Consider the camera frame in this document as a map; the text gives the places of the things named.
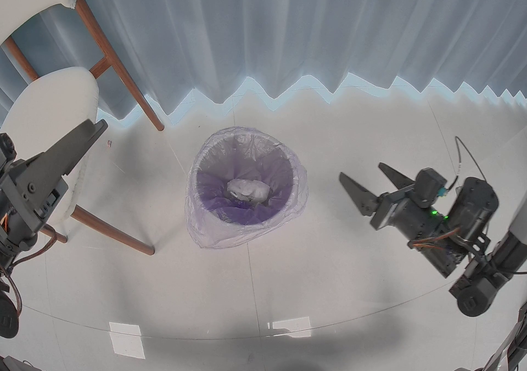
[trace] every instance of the blue-gray curtain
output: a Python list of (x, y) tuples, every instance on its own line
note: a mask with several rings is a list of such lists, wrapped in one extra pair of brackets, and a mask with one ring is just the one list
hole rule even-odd
[[(223, 102), (247, 76), (272, 97), (302, 75), (330, 91), (352, 72), (381, 87), (435, 77), (527, 95), (527, 0), (87, 0), (139, 88), (170, 113), (192, 88)], [(14, 38), (39, 74), (102, 56), (76, 12), (52, 7)], [(0, 104), (26, 85), (0, 53)], [(101, 107), (134, 106), (115, 72)]]

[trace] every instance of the chair seat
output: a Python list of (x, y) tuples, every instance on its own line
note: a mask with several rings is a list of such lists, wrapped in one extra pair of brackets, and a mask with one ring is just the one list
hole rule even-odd
[[(77, 125), (97, 116), (99, 87), (85, 68), (71, 67), (51, 72), (33, 81), (16, 99), (0, 132), (15, 144), (17, 159), (46, 151)], [(55, 226), (71, 216), (79, 196), (87, 155), (64, 180), (68, 191), (51, 214)]]

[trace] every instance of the trash inside bin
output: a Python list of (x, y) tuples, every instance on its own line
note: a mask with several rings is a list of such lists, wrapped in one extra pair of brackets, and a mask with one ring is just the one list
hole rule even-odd
[(307, 171), (287, 146), (254, 128), (227, 128), (192, 164), (187, 228), (202, 248), (235, 247), (298, 217), (308, 192)]

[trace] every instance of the trash bag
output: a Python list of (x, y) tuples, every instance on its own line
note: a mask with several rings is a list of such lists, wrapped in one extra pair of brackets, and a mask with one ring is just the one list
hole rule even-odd
[[(246, 181), (229, 191), (233, 180)], [(269, 186), (266, 200), (232, 190), (241, 183), (242, 190)], [(187, 229), (202, 248), (235, 247), (300, 216), (308, 193), (307, 171), (287, 146), (254, 128), (227, 128), (207, 139), (190, 169)]]

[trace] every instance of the trash can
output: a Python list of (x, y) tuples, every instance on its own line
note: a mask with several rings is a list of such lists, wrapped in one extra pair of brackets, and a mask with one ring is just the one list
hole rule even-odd
[[(267, 187), (265, 200), (254, 195)], [(300, 216), (308, 193), (307, 171), (287, 146), (254, 128), (227, 128), (190, 169), (187, 229), (202, 248), (235, 247)]]

